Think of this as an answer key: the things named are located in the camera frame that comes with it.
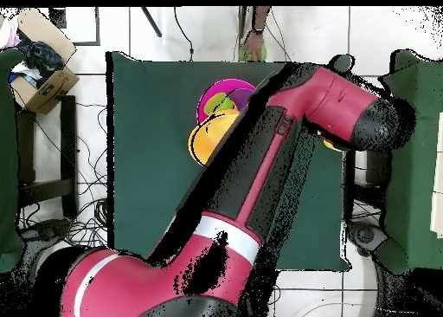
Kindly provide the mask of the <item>person's hand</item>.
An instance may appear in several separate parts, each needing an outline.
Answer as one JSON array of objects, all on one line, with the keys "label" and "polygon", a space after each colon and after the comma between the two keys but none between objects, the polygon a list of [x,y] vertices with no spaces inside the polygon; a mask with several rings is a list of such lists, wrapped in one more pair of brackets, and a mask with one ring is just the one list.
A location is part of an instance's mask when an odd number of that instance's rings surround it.
[{"label": "person's hand", "polygon": [[250,32],[244,43],[243,54],[246,61],[264,61],[266,59],[266,51],[263,35]]}]

